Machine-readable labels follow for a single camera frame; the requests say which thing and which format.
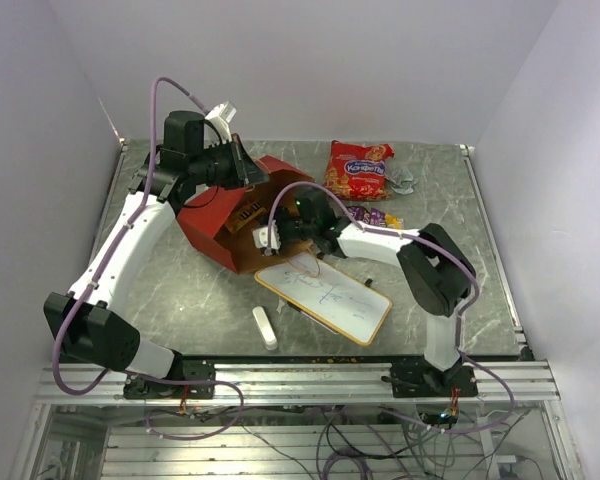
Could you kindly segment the red paper bag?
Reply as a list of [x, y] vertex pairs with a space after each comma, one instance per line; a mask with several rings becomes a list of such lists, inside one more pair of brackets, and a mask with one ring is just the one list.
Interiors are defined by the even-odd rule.
[[309, 246], [307, 241], [300, 241], [274, 256], [264, 255], [255, 246], [252, 231], [265, 225], [279, 191], [297, 181], [314, 180], [272, 156], [262, 157], [257, 164], [269, 174], [267, 183], [237, 190], [210, 188], [177, 216], [181, 230], [196, 250], [237, 274], [283, 263]]

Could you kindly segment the red candy snack bag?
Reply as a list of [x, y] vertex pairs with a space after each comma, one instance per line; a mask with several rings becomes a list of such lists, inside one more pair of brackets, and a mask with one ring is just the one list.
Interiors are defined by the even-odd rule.
[[343, 200], [384, 200], [390, 196], [385, 178], [387, 162], [394, 155], [389, 144], [365, 147], [334, 140], [323, 186]]

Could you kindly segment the purple candy packet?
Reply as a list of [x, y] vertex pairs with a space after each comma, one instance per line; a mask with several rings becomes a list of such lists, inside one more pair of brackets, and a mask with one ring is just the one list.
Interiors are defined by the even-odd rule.
[[368, 223], [371, 226], [386, 227], [387, 226], [387, 214], [379, 209], [371, 208], [369, 210]]
[[373, 224], [373, 215], [370, 209], [367, 209], [364, 206], [349, 206], [349, 212], [354, 217], [354, 219], [358, 222], [372, 225]]

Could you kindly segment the yellow candy packet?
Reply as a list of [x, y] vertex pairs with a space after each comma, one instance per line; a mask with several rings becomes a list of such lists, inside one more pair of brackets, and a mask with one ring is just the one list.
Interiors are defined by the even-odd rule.
[[399, 229], [399, 230], [404, 228], [403, 220], [401, 218], [392, 216], [390, 214], [385, 215], [384, 223], [387, 228]]
[[259, 201], [248, 201], [237, 207], [229, 215], [224, 223], [224, 226], [231, 234], [235, 234], [265, 211], [266, 209]]

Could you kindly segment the silver foil snack packet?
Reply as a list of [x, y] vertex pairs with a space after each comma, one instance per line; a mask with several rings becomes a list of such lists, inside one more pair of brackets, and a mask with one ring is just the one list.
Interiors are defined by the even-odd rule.
[[398, 195], [410, 195], [415, 191], [418, 180], [407, 167], [393, 167], [385, 173], [390, 189]]

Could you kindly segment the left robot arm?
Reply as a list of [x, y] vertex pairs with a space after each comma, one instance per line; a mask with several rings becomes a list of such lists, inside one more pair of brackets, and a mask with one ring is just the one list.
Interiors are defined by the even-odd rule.
[[229, 124], [236, 113], [222, 103], [203, 115], [173, 111], [164, 138], [133, 175], [123, 209], [87, 270], [65, 294], [43, 307], [54, 336], [53, 374], [62, 355], [117, 372], [147, 375], [162, 397], [183, 387], [177, 353], [144, 339], [123, 319], [129, 291], [164, 231], [201, 185], [241, 189], [268, 181]]

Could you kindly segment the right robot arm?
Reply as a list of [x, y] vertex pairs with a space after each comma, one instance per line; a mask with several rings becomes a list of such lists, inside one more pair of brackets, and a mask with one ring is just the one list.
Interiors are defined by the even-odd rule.
[[355, 219], [335, 194], [311, 182], [295, 182], [273, 200], [260, 247], [275, 255], [310, 241], [324, 255], [365, 259], [399, 268], [416, 304], [429, 314], [422, 387], [445, 394], [462, 365], [459, 348], [464, 313], [480, 294], [476, 271], [439, 224], [421, 229], [373, 226]]

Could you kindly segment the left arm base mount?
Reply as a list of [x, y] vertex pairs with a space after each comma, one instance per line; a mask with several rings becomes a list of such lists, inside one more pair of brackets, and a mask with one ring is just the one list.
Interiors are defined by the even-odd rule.
[[165, 379], [128, 376], [123, 388], [126, 400], [212, 399], [216, 370], [207, 360], [179, 359]]

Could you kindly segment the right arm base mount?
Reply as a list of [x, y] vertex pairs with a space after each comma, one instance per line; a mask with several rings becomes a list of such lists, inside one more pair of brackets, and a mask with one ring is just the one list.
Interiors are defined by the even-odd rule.
[[450, 369], [440, 371], [423, 356], [401, 357], [393, 362], [381, 381], [392, 388], [394, 398], [475, 397], [478, 388], [474, 370], [459, 359]]

